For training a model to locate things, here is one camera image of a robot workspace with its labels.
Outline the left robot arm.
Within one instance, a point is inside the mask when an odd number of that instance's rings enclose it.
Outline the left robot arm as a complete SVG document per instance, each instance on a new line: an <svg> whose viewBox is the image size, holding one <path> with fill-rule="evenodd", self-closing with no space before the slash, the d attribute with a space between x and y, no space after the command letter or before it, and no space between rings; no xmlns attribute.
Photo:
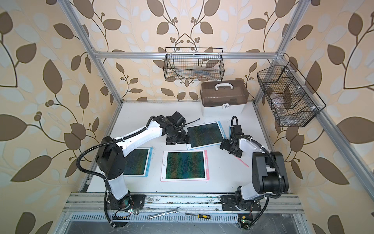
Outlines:
<svg viewBox="0 0 374 234"><path fill-rule="evenodd" d="M166 145L187 144L189 136L184 130L186 119L179 112L171 116L151 116L147 124L140 129L116 138L105 137L102 142L82 152L76 159L79 171L99 176L103 179L107 192L116 201L126 201L131 194L124 179L125 158L136 148L162 136L166 136ZM98 150L96 163L102 173L85 169L81 160L91 151Z"/></svg>

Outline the pink stylus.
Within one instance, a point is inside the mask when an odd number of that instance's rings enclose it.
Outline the pink stylus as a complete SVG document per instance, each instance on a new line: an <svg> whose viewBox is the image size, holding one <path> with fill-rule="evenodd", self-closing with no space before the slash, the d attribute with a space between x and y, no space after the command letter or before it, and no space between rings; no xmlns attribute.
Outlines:
<svg viewBox="0 0 374 234"><path fill-rule="evenodd" d="M245 167L249 168L249 165L246 164L241 158L236 158L239 162L241 162Z"/></svg>

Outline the brown lid storage box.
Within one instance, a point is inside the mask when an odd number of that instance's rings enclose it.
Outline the brown lid storage box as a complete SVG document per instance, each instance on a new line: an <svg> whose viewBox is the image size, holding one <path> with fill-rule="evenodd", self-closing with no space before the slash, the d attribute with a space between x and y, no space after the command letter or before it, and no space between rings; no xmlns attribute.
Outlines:
<svg viewBox="0 0 374 234"><path fill-rule="evenodd" d="M244 82L229 80L202 83L200 96L203 116L216 117L240 114L248 102L249 93Z"/></svg>

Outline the silver wrench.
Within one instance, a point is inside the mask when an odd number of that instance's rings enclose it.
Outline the silver wrench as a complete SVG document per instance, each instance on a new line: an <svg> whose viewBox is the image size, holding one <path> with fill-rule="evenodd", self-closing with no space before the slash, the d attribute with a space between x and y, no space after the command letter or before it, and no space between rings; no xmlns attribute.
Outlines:
<svg viewBox="0 0 374 234"><path fill-rule="evenodd" d="M165 211L165 212L162 212L162 213L148 215L147 220L151 220L151 219L154 219L154 218L157 218L157 217L160 217L160 216L164 216L164 215L178 214L178 213L180 213L180 207L176 207L175 209Z"/></svg>

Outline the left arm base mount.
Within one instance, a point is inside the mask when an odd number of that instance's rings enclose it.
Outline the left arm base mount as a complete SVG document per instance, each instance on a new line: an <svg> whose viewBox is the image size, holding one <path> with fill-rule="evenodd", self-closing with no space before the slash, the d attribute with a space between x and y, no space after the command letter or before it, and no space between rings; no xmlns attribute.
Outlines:
<svg viewBox="0 0 374 234"><path fill-rule="evenodd" d="M107 194L104 205L109 210L130 210L130 209L142 209L145 205L146 195L143 194L130 194L126 195L120 200L111 194Z"/></svg>

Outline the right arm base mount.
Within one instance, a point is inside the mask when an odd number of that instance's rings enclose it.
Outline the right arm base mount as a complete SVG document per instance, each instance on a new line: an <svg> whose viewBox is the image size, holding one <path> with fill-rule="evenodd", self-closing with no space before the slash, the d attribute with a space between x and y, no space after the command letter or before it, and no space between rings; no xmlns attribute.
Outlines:
<svg viewBox="0 0 374 234"><path fill-rule="evenodd" d="M262 208L259 202L252 200L237 200L235 195L222 195L220 202L223 211L259 212Z"/></svg>

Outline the yellow black screwdriver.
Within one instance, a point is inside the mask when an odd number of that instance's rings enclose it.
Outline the yellow black screwdriver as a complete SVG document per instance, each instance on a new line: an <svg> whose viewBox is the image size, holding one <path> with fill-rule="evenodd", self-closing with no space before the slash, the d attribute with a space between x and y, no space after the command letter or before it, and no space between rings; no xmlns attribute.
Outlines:
<svg viewBox="0 0 374 234"><path fill-rule="evenodd" d="M202 219L211 219L211 216L209 214L193 214L193 213L185 213L185 215L189 216L195 216L197 218L202 218Z"/></svg>

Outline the pink writing tablet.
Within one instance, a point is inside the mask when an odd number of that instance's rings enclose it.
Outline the pink writing tablet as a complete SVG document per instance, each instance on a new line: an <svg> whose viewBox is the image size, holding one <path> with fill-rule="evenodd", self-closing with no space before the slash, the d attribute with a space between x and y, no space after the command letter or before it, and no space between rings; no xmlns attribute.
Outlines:
<svg viewBox="0 0 374 234"><path fill-rule="evenodd" d="M161 170L161 181L209 180L206 150L165 151Z"/></svg>

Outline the aluminium frame rail front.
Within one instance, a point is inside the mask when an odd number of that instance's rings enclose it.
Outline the aluminium frame rail front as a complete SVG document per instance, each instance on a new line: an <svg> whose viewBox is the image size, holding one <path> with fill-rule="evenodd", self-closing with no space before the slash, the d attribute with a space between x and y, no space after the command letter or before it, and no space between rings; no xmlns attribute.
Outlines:
<svg viewBox="0 0 374 234"><path fill-rule="evenodd" d="M172 208L180 207L180 212L201 212L223 213L220 196L234 195L232 193L223 194L202 194L202 193L132 193L146 195L145 205L141 212L161 212ZM257 201L261 208L265 200ZM66 201L63 211L77 212L101 212L104 207L103 193L71 193ZM279 199L270 199L267 214L304 214L304 209L297 195L286 194Z"/></svg>

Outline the blue writing tablet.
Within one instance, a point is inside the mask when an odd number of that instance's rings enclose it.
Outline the blue writing tablet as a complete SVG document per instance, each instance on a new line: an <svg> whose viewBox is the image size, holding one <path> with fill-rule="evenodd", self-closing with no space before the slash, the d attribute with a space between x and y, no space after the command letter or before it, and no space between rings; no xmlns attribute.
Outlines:
<svg viewBox="0 0 374 234"><path fill-rule="evenodd" d="M147 177L153 148L137 148L125 157L124 177Z"/></svg>
<svg viewBox="0 0 374 234"><path fill-rule="evenodd" d="M194 125L188 127L187 132L190 137L188 150L219 145L226 138L220 121Z"/></svg>

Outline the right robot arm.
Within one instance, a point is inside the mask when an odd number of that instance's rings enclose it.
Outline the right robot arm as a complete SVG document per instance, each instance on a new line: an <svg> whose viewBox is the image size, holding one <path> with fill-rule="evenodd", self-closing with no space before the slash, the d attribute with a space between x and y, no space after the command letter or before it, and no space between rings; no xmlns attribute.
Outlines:
<svg viewBox="0 0 374 234"><path fill-rule="evenodd" d="M289 182L282 153L271 152L251 135L244 134L236 116L231 119L230 137L222 140L220 149L237 158L244 153L250 156L251 181L235 191L235 204L239 209L244 210L261 199L278 199L288 192Z"/></svg>

